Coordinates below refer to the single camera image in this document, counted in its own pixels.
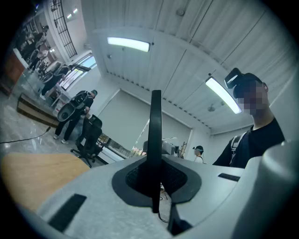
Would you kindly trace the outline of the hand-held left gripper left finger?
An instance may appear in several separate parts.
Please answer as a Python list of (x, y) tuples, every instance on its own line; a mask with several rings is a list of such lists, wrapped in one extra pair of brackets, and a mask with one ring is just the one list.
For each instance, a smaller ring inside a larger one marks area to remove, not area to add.
[(148, 207), (134, 207), (120, 199), (112, 188), (118, 170), (134, 163), (134, 158), (89, 169), (52, 194), (37, 210), (49, 222), (74, 194), (86, 200), (65, 230), (75, 239), (170, 239), (162, 221)]

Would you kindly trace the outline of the low wooden platform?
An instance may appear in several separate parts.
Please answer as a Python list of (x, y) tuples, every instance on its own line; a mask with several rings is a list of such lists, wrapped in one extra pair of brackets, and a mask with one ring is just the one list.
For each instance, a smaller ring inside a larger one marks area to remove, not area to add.
[(35, 120), (44, 125), (57, 128), (58, 120), (49, 107), (39, 103), (24, 93), (18, 97), (16, 111), (23, 116)]

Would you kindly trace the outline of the black framed branch picture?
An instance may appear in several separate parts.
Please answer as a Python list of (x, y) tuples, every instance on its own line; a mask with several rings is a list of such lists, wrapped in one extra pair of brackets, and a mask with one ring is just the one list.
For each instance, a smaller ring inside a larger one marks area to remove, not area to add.
[(162, 163), (162, 102), (160, 90), (153, 90), (151, 96), (146, 163), (149, 170), (149, 194), (152, 199), (152, 211), (158, 213)]

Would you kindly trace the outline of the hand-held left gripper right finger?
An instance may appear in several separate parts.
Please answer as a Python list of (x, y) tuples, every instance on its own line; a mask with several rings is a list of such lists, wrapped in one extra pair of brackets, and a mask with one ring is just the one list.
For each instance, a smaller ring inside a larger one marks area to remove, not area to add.
[(241, 206), (230, 205), (244, 170), (162, 157), (163, 186), (171, 197), (170, 226), (234, 226)]

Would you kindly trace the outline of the wooden easel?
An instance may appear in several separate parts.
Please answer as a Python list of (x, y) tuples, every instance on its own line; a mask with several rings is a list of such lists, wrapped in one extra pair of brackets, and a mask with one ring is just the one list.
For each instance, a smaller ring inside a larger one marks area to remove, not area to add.
[(181, 146), (181, 148), (179, 149), (179, 153), (178, 153), (178, 156), (182, 159), (185, 158), (185, 150), (186, 150), (186, 146), (187, 146), (187, 143), (184, 141), (183, 142), (183, 145)]

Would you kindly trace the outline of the long ceiling light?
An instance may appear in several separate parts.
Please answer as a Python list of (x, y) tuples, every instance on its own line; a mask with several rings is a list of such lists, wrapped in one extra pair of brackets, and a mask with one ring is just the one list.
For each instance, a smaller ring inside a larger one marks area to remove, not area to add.
[(242, 112), (233, 97), (213, 77), (207, 79), (205, 84), (226, 103), (226, 105), (234, 112), (234, 114), (239, 114)]
[(110, 45), (132, 48), (143, 52), (148, 52), (150, 49), (150, 44), (148, 42), (142, 42), (128, 38), (108, 37), (107, 43)]

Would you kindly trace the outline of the light wooden oval table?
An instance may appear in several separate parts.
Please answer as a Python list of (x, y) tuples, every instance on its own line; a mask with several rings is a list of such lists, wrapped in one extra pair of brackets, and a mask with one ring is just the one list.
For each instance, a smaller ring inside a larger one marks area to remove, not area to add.
[(89, 169), (81, 159), (67, 153), (9, 153), (0, 163), (1, 178), (12, 199), (33, 212)]

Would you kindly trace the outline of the grey machine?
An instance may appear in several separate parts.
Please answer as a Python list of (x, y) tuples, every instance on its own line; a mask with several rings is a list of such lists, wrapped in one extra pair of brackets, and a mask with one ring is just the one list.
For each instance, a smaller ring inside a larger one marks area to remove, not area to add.
[[(148, 151), (148, 141), (145, 141), (143, 144), (142, 153), (147, 154), (147, 151)], [(179, 153), (178, 146), (174, 146), (173, 144), (171, 144), (167, 141), (162, 141), (162, 154), (175, 155), (178, 153)]]

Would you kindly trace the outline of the black office chair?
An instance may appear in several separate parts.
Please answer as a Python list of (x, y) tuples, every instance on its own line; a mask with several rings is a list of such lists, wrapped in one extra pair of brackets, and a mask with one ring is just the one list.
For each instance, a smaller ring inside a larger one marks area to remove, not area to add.
[(83, 122), (82, 134), (76, 141), (76, 149), (71, 149), (71, 153), (77, 153), (79, 159), (84, 158), (87, 165), (91, 168), (89, 160), (95, 163), (97, 155), (103, 150), (104, 145), (97, 143), (102, 134), (102, 121), (92, 115), (91, 118), (85, 118)]

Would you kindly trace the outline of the person's black shirt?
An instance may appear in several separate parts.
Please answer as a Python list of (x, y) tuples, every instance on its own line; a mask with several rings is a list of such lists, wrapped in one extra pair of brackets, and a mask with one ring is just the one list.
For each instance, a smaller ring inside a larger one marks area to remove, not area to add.
[(256, 130), (250, 128), (241, 138), (234, 155), (231, 148), (233, 139), (231, 139), (213, 165), (243, 169), (251, 158), (262, 156), (267, 149), (284, 140), (277, 120), (273, 119), (262, 128)]

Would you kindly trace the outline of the black window grille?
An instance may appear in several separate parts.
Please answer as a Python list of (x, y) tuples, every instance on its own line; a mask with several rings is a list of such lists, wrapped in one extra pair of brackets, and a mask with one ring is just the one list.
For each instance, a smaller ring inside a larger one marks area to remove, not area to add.
[(62, 0), (50, 0), (50, 11), (53, 15), (54, 25), (69, 58), (77, 54), (64, 17)]

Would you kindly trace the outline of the grey rounded shell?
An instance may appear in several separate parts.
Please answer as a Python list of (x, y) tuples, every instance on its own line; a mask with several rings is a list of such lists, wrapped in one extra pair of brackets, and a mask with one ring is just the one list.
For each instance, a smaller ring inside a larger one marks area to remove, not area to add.
[(57, 115), (58, 121), (60, 122), (66, 121), (75, 113), (76, 109), (81, 109), (82, 107), (83, 107), (83, 103), (75, 104), (75, 102), (69, 102), (65, 104), (58, 112)]

